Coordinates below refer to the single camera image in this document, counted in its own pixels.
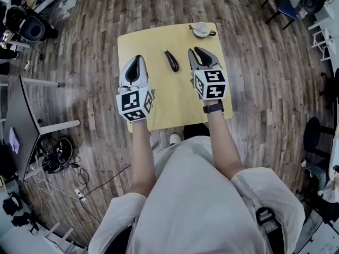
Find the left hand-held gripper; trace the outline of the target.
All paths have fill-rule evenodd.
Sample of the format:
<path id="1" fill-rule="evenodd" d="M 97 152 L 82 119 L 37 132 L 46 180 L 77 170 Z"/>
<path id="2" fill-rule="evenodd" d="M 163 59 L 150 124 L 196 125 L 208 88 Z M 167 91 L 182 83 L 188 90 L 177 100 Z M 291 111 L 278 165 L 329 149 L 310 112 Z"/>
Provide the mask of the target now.
<path id="1" fill-rule="evenodd" d="M 130 59 L 120 73 L 120 87 L 116 96 L 119 114 L 127 122 L 149 117 L 154 97 L 148 83 L 148 72 L 143 56 Z"/>

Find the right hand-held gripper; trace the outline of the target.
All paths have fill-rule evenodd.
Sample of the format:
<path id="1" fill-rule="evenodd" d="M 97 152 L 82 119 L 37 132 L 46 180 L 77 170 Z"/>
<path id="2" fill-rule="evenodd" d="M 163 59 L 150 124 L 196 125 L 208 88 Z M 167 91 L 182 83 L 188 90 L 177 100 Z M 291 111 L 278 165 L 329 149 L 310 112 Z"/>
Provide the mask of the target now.
<path id="1" fill-rule="evenodd" d="M 191 83 L 203 100 L 219 100 L 226 95 L 228 81 L 225 70 L 219 59 L 210 51 L 194 47 L 188 50 L 188 59 L 191 67 Z"/>

